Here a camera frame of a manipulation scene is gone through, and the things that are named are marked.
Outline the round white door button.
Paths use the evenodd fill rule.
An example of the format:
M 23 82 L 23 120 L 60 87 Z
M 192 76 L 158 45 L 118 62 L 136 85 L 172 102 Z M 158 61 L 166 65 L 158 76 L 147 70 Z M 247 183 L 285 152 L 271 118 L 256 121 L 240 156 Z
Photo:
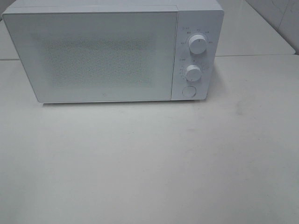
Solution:
M 187 86 L 182 90 L 185 97 L 193 98 L 196 95 L 196 88 L 194 86 Z

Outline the white microwave knob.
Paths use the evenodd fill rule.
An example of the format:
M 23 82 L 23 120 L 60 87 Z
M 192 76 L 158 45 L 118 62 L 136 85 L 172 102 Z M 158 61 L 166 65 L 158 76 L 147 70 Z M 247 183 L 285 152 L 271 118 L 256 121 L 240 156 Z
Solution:
M 187 81 L 196 82 L 201 79 L 202 71 L 199 66 L 192 64 L 186 67 L 184 75 Z
M 202 54 L 207 48 L 207 39 L 202 34 L 195 34 L 190 37 L 189 41 L 189 50 L 195 55 Z

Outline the white microwave door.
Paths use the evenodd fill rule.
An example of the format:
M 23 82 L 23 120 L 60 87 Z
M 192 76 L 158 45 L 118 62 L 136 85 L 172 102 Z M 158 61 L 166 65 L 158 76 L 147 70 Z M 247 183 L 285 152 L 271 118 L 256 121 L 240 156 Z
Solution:
M 175 12 L 3 18 L 41 103 L 171 98 Z

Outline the white microwave oven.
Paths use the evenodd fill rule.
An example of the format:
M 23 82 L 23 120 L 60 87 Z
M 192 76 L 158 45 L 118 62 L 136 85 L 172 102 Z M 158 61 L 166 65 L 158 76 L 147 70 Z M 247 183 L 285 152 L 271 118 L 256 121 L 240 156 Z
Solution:
M 2 14 L 40 103 L 204 100 L 215 0 L 17 0 Z

